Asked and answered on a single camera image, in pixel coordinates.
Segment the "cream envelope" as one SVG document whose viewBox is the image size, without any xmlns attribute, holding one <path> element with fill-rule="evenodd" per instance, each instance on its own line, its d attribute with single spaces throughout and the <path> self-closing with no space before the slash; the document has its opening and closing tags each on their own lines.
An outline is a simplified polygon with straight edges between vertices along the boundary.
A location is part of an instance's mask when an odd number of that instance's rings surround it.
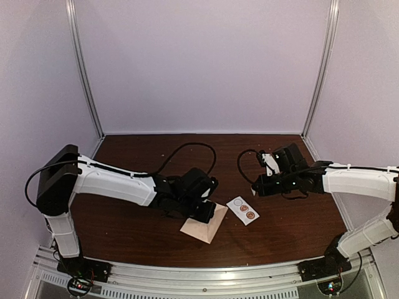
<svg viewBox="0 0 399 299">
<path fill-rule="evenodd" d="M 187 219 L 180 232 L 194 237 L 204 243 L 210 244 L 214 239 L 228 208 L 220 204 L 216 205 L 214 216 L 205 224 L 194 219 Z"/>
</svg>

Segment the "sticker strip with seals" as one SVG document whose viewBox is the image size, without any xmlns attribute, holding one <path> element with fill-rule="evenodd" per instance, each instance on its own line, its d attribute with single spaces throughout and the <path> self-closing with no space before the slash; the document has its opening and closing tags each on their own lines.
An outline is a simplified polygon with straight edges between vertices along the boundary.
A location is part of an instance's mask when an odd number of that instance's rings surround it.
<svg viewBox="0 0 399 299">
<path fill-rule="evenodd" d="M 241 196 L 235 197 L 226 205 L 244 225 L 259 218 L 259 214 Z"/>
</svg>

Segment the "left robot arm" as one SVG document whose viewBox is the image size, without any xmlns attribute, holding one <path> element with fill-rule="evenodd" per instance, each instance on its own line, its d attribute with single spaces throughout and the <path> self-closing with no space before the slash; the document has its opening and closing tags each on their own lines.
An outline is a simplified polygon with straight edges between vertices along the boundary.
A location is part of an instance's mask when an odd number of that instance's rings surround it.
<svg viewBox="0 0 399 299">
<path fill-rule="evenodd" d="M 31 205 L 46 218 L 59 255 L 77 277 L 89 270 L 70 214 L 73 194 L 95 194 L 138 206 L 177 212 L 186 219 L 208 224 L 216 203 L 209 200 L 218 180 L 199 168 L 182 176 L 163 176 L 160 171 L 139 173 L 95 161 L 79 153 L 76 145 L 64 146 L 29 179 L 39 176 L 37 197 Z"/>
</svg>

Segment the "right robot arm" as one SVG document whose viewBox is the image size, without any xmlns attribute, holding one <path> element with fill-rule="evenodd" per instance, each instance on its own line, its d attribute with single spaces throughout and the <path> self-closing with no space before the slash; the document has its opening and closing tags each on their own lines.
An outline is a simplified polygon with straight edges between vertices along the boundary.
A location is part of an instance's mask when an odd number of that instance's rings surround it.
<svg viewBox="0 0 399 299">
<path fill-rule="evenodd" d="M 266 170 L 251 184 L 253 193 L 260 197 L 276 194 L 287 197 L 292 191 L 299 191 L 301 199 L 310 193 L 344 193 L 376 197 L 391 203 L 385 212 L 331 242 L 320 260 L 322 273 L 332 275 L 351 255 L 398 237 L 398 168 L 352 166 L 331 161 L 308 165 L 295 143 L 272 153 L 260 151 L 256 156 Z"/>
</svg>

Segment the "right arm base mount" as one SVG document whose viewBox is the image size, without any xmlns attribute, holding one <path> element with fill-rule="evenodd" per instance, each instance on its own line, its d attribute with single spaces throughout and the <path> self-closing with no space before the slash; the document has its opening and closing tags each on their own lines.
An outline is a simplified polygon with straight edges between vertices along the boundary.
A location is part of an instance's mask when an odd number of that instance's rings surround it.
<svg viewBox="0 0 399 299">
<path fill-rule="evenodd" d="M 342 274 L 352 269 L 348 260 L 336 263 L 333 258 L 322 257 L 305 260 L 298 264 L 303 282 L 317 282 L 319 291 L 326 296 L 338 295 L 343 290 Z"/>
</svg>

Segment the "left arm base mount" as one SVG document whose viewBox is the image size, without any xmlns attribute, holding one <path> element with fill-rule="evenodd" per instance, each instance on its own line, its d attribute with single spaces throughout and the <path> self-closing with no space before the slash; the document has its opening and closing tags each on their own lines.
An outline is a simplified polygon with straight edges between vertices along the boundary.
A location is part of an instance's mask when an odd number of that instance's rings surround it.
<svg viewBox="0 0 399 299">
<path fill-rule="evenodd" d="M 59 259 L 57 270 L 70 276 L 66 289 L 73 297 L 86 296 L 95 282 L 107 283 L 111 264 L 91 259 Z"/>
</svg>

